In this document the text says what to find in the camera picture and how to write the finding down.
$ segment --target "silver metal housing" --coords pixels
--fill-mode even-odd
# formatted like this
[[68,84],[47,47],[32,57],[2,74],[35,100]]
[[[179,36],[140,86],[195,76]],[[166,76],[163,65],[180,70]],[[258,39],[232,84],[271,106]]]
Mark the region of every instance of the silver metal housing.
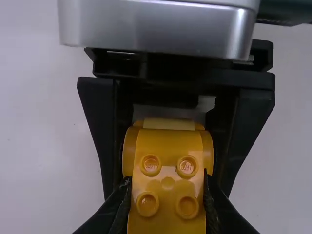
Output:
[[259,2],[58,0],[60,40],[69,46],[244,60]]

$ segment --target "white background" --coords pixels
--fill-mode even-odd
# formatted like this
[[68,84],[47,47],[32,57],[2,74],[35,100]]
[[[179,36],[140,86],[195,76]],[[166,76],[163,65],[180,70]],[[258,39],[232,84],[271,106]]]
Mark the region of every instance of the white background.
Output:
[[[82,48],[60,46],[54,0],[0,2],[0,232],[71,234],[103,203],[76,91]],[[257,25],[275,45],[276,107],[231,201],[262,234],[312,232],[312,25]]]

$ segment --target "black mount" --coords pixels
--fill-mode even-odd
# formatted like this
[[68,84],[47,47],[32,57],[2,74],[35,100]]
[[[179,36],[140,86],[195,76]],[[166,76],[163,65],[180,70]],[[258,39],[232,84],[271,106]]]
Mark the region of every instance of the black mount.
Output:
[[194,108],[216,96],[206,114],[214,142],[213,177],[226,196],[275,105],[273,44],[253,40],[252,61],[86,48],[96,78],[80,77],[78,92],[99,157],[104,195],[122,181],[124,136],[133,104]]

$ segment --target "lego logo on stud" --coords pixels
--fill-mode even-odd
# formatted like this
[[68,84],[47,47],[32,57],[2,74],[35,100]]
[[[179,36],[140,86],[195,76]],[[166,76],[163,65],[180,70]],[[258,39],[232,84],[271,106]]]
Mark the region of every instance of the lego logo on stud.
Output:
[[137,211],[143,217],[152,217],[159,208],[158,196],[152,192],[141,193],[136,200]]
[[186,156],[179,159],[177,173],[184,179],[192,178],[198,171],[197,161],[193,156]]
[[198,214],[199,204],[195,197],[183,196],[177,200],[175,209],[183,219],[192,219]]
[[147,155],[142,159],[141,171],[147,176],[156,176],[161,169],[161,163],[155,155]]

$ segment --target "lego stud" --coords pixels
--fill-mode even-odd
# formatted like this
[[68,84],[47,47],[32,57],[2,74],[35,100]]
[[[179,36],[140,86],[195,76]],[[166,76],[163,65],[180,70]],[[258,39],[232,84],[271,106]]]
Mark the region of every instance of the lego stud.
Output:
[[176,171],[181,178],[192,178],[198,171],[196,159],[193,156],[180,158],[177,162]]
[[142,159],[140,169],[147,176],[156,176],[161,169],[160,160],[155,155],[147,155]]
[[152,217],[159,209],[158,196],[152,192],[141,193],[136,200],[136,208],[143,217]]
[[199,204],[195,197],[183,196],[177,200],[175,209],[183,219],[192,219],[198,214]]

